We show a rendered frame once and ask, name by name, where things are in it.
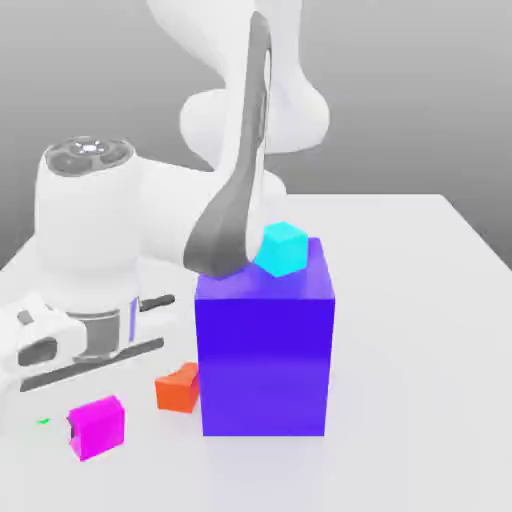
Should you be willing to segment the small magenta cube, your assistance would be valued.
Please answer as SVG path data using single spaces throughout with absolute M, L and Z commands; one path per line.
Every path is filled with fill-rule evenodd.
M 72 409 L 70 446 L 80 461 L 102 454 L 124 442 L 125 410 L 114 395 Z

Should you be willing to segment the small orange cube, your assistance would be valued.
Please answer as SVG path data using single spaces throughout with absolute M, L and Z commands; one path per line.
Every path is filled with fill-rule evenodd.
M 155 380 L 159 409 L 190 414 L 199 397 L 199 366 L 187 362 L 174 373 Z

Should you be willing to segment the large blue box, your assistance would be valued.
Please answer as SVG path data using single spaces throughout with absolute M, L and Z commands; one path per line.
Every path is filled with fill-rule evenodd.
M 275 278 L 257 265 L 199 278 L 195 325 L 206 436 L 325 432 L 335 292 L 322 243 L 304 269 Z

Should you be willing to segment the small cyan cube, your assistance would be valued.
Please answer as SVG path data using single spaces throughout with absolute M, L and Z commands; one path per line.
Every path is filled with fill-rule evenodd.
M 268 225 L 254 263 L 276 278 L 304 269 L 308 262 L 308 235 L 287 222 Z

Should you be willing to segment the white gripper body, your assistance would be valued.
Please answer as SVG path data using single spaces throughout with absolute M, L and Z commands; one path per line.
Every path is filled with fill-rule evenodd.
M 163 347 L 159 337 L 120 351 L 84 356 L 86 337 L 38 336 L 0 345 L 0 418 L 41 418 L 93 395 L 101 371 Z

